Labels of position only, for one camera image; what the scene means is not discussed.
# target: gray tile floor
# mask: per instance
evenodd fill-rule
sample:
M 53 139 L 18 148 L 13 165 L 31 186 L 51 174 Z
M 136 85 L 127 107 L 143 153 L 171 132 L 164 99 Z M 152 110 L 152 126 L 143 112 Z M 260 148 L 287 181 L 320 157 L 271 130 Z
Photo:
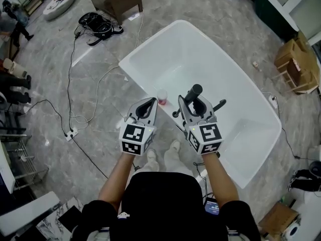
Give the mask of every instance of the gray tile floor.
M 86 12 L 94 11 L 94 6 L 90 0 L 76 0 L 68 11 L 46 22 L 41 12 L 49 1 L 45 0 L 32 15 L 27 29 L 35 37 L 29 42 L 22 39 L 16 61 L 32 75 L 32 104 L 44 98 L 50 100 L 63 116 L 63 126 L 68 131 L 66 87 L 73 32 L 79 18 Z M 318 95 L 316 92 L 310 95 L 285 93 L 288 87 L 281 78 L 271 80 L 277 74 L 273 60 L 282 42 L 258 19 L 253 10 L 253 1 L 143 0 L 143 6 L 144 24 L 139 36 L 140 43 L 177 19 L 191 22 L 220 45 L 262 92 L 272 92 L 277 96 L 282 125 L 287 130 L 288 140 L 296 155 L 305 157 L 308 147 L 319 143 Z M 74 67 L 70 74 L 70 96 L 75 114 L 91 118 L 98 80 L 134 49 L 140 24 L 141 16 L 133 21 L 125 20 L 122 36 L 114 36 L 93 48 L 86 45 L 91 37 L 77 39 Z M 259 64 L 260 71 L 252 66 L 253 61 Z M 124 72 L 117 68 L 101 81 L 95 117 L 75 138 L 106 175 L 110 174 L 120 155 L 117 124 L 133 103 L 146 97 L 139 86 L 132 80 L 125 81 L 124 77 Z M 63 202 L 72 196 L 78 197 L 83 203 L 95 199 L 105 178 L 72 141 L 66 142 L 60 119 L 51 106 L 48 103 L 38 104 L 24 116 L 23 122 L 33 136 L 28 146 L 30 153 L 36 155 L 40 166 L 50 168 L 44 183 L 35 188 L 36 193 L 41 195 L 46 190 L 53 190 Z M 74 119 L 71 124 L 83 126 Z M 164 169 L 164 151 L 174 138 L 182 141 L 184 138 L 160 110 L 156 125 L 158 132 L 152 147 L 158 153 L 161 169 Z M 183 142 L 180 154 L 182 161 L 196 174 L 193 161 L 200 161 L 200 158 L 193 154 L 187 142 Z M 145 158 L 135 160 L 141 166 L 144 162 Z M 256 220 L 286 193 L 291 173 L 298 167 L 300 163 L 292 157 L 282 132 L 256 176 L 245 189 L 239 189 L 241 199 L 249 203 Z

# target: black pants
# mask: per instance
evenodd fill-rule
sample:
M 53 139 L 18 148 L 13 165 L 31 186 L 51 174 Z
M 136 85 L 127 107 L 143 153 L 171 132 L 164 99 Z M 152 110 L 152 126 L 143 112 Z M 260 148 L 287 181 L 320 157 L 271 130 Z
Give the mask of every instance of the black pants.
M 18 45 L 19 44 L 19 35 L 20 35 L 20 33 L 22 33 L 26 37 L 26 39 L 29 38 L 28 31 L 25 29 L 25 27 L 20 22 L 17 22 L 14 31 L 11 33 L 11 38 L 14 41 L 14 45 Z
M 295 179 L 291 184 L 291 188 L 298 188 L 308 192 L 320 191 L 321 178 L 316 177 L 309 170 L 297 171 L 295 177 L 304 177 L 307 179 Z
M 1 73 L 0 92 L 4 94 L 4 96 L 7 99 L 7 102 L 18 104 L 18 102 L 27 103 L 30 101 L 27 93 L 22 94 L 18 91 L 12 91 L 10 89 L 11 86 L 23 86 L 25 88 L 29 88 L 29 83 L 26 79 L 21 79 Z

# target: smartphone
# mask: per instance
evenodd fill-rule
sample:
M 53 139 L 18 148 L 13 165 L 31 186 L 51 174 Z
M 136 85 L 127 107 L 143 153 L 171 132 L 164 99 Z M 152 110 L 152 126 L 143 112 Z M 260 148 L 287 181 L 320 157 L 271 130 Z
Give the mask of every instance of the smartphone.
M 205 211 L 213 214 L 218 215 L 219 210 L 219 204 L 217 203 L 216 199 L 207 197 L 204 203 Z

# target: metal shelf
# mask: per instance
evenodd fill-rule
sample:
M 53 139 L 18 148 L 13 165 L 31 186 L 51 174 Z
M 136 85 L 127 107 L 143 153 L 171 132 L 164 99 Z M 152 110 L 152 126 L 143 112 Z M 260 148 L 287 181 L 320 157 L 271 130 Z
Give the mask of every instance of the metal shelf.
M 0 140 L 5 144 L 12 163 L 12 172 L 16 180 L 14 190 L 41 182 L 49 170 L 49 168 L 37 170 L 33 162 L 35 156 L 30 156 L 26 149 L 26 143 L 30 137 L 27 135 L 0 135 Z

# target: blue screen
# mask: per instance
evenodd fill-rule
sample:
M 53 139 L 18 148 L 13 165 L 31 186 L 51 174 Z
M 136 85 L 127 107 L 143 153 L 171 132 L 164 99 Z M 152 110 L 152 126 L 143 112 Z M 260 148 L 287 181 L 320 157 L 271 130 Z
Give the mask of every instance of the blue screen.
M 207 201 L 205 204 L 205 211 L 207 211 L 213 215 L 218 215 L 219 214 L 219 205 L 216 202 Z

